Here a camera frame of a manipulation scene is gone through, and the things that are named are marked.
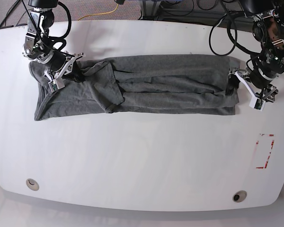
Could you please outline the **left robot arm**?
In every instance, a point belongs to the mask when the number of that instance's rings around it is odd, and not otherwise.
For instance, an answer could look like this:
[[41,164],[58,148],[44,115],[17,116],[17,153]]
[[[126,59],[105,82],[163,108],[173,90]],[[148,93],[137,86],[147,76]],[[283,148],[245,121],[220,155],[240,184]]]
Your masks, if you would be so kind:
[[[217,27],[224,19],[228,20],[227,35],[233,44],[250,56],[245,70],[231,69],[229,71],[226,95],[230,96],[238,89],[239,83],[246,83],[246,88],[252,84],[260,89],[259,93],[250,91],[256,104],[275,101],[278,90],[272,81],[284,73],[284,42],[281,31],[284,28],[284,0],[240,0],[241,11],[229,11],[225,1],[219,1],[225,14],[213,27]],[[238,43],[238,29],[235,20],[240,17],[253,19],[252,34],[260,43],[261,51],[255,52]]]

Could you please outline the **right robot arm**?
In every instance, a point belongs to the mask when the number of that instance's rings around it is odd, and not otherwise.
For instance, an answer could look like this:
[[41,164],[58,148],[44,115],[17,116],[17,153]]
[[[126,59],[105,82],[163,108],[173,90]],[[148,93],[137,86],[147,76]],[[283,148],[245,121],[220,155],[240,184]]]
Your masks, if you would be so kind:
[[[74,82],[83,82],[77,59],[81,55],[63,52],[66,37],[71,31],[71,14],[65,4],[59,0],[30,0],[26,9],[28,14],[27,33],[24,43],[24,55],[31,61],[36,61],[45,67],[45,74],[50,80],[62,78]],[[50,27],[54,23],[53,8],[61,6],[66,12],[68,26],[62,36],[50,36]]]

